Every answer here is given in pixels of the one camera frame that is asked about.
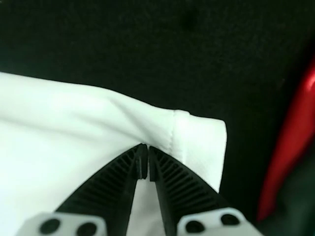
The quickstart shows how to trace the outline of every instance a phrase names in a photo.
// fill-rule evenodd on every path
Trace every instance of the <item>white fabric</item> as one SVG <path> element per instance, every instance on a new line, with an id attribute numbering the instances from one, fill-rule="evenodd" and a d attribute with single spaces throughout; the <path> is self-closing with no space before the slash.
<path id="1" fill-rule="evenodd" d="M 103 88 L 0 73 L 0 235 L 14 235 L 25 219 L 54 211 L 93 173 L 139 143 L 172 155 L 219 190 L 223 121 Z M 138 182 L 128 235 L 164 235 L 148 180 Z"/>

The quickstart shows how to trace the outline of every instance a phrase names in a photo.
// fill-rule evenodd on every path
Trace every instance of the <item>red object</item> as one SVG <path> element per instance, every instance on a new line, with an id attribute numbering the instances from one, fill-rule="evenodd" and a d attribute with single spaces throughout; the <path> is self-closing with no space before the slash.
<path id="1" fill-rule="evenodd" d="M 284 121 L 262 187 L 258 221 L 266 218 L 275 208 L 278 190 L 314 133 L 315 61 L 306 73 Z"/>

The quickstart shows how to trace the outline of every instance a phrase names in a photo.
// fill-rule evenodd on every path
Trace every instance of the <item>black background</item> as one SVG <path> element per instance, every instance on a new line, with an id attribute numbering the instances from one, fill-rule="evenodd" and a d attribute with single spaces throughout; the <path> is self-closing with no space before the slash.
<path id="1" fill-rule="evenodd" d="M 221 193 L 253 220 L 314 34 L 313 0 L 1 0 L 0 71 L 223 119 Z"/>

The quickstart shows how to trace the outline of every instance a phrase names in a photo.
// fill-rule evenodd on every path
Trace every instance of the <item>screw hole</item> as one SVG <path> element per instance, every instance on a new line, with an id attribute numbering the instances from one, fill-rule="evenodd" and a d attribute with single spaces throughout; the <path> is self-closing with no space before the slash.
<path id="1" fill-rule="evenodd" d="M 77 236 L 93 236 L 95 235 L 97 227 L 94 223 L 88 222 L 82 224 L 77 230 Z"/>
<path id="2" fill-rule="evenodd" d="M 42 225 L 40 226 L 39 231 L 43 235 L 50 235 L 58 230 L 60 226 L 60 220 L 58 219 L 50 219 L 46 220 Z"/>
<path id="3" fill-rule="evenodd" d="M 231 214 L 225 214 L 221 217 L 221 222 L 224 225 L 238 225 L 240 224 L 240 221 L 238 220 L 238 218 L 234 215 Z"/>
<path id="4" fill-rule="evenodd" d="M 186 224 L 186 231 L 187 233 L 201 233 L 205 231 L 205 227 L 201 222 L 192 220 Z"/>

